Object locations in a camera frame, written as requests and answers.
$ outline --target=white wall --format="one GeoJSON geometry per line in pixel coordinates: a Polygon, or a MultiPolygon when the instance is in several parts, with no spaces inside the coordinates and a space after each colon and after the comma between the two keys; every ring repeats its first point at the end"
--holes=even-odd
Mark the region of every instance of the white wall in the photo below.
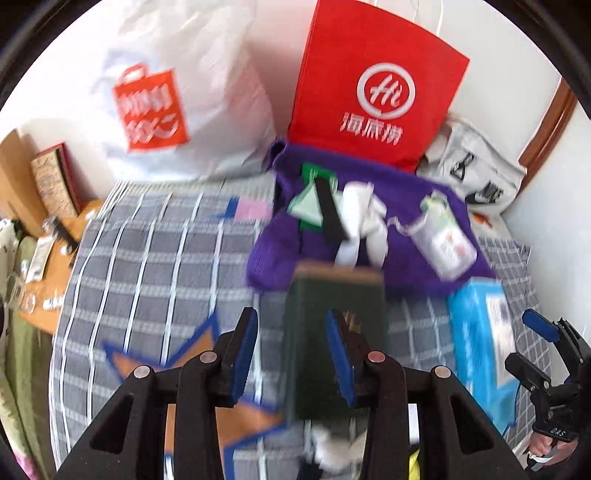
{"type": "MultiPolygon", "coordinates": [[[[256,1],[249,41],[280,133],[290,120],[315,3],[256,1]]],[[[411,0],[378,3],[406,18],[414,13],[411,0]]],[[[444,0],[444,6],[442,39],[472,59],[452,110],[516,161],[544,115],[558,73],[517,27],[483,0],[444,0]]],[[[78,19],[35,62],[0,111],[0,136],[21,127],[39,149],[65,141],[89,197],[105,197],[113,185],[100,132],[88,126],[88,91],[116,32],[117,12],[116,0],[103,0],[78,19]]],[[[439,1],[421,0],[417,22],[435,31],[438,18],[439,1]]]]}
{"type": "MultiPolygon", "coordinates": [[[[532,246],[529,271],[542,314],[564,317],[591,343],[591,121],[577,106],[556,148],[504,214],[532,246]]],[[[553,382],[567,376],[551,348],[553,382]]]]}

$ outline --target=metal screw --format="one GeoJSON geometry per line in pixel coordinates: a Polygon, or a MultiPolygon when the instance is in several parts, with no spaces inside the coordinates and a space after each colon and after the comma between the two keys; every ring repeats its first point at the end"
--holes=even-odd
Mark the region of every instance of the metal screw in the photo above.
{"type": "Polygon", "coordinates": [[[150,374],[150,368],[146,365],[141,365],[140,367],[134,370],[134,377],[135,378],[145,378],[150,374]]]}
{"type": "Polygon", "coordinates": [[[452,371],[448,369],[448,367],[444,367],[443,365],[439,365],[439,367],[435,367],[435,374],[439,378],[449,378],[452,376],[452,371]]]}
{"type": "Polygon", "coordinates": [[[379,350],[374,350],[368,353],[368,360],[373,364],[380,364],[386,360],[386,356],[379,350]]]}
{"type": "Polygon", "coordinates": [[[212,352],[211,350],[208,350],[207,352],[203,352],[201,355],[199,355],[199,359],[204,364],[211,364],[217,360],[217,354],[216,354],[216,352],[212,352]]]}

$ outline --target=orange logo on bag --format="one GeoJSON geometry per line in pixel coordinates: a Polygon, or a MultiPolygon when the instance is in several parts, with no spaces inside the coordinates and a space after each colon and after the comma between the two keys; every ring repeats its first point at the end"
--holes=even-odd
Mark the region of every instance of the orange logo on bag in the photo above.
{"type": "Polygon", "coordinates": [[[129,150],[153,150],[187,143],[187,128],[172,70],[147,75],[138,63],[113,88],[129,150]]]}

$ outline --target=purple cloth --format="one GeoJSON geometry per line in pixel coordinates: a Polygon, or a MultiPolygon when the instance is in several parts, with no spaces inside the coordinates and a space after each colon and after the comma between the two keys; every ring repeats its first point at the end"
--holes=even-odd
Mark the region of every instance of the purple cloth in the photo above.
{"type": "MultiPolygon", "coordinates": [[[[375,194],[388,208],[386,218],[397,216],[403,225],[422,215],[419,204],[425,195],[439,190],[447,196],[458,224],[478,251],[476,262],[456,281],[441,281],[413,241],[391,226],[389,251],[383,266],[388,291],[445,296],[471,277],[495,278],[470,228],[466,205],[449,188],[380,163],[285,141],[277,141],[270,147],[268,162],[277,173],[276,215],[261,232],[248,259],[249,285],[259,290],[287,290],[300,260],[335,260],[338,245],[328,243],[321,232],[300,231],[300,221],[285,212],[289,201],[304,189],[301,178],[304,162],[334,171],[340,189],[350,181],[373,183],[375,194]]],[[[363,242],[357,264],[369,265],[363,242]]]]}

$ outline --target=white tote bag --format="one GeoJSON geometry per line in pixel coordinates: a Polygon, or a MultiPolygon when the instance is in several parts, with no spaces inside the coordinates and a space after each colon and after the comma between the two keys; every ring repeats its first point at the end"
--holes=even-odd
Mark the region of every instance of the white tote bag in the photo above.
{"type": "Polygon", "coordinates": [[[527,170],[503,158],[469,123],[449,116],[417,175],[451,187],[471,212],[500,215],[515,199],[527,170]]]}

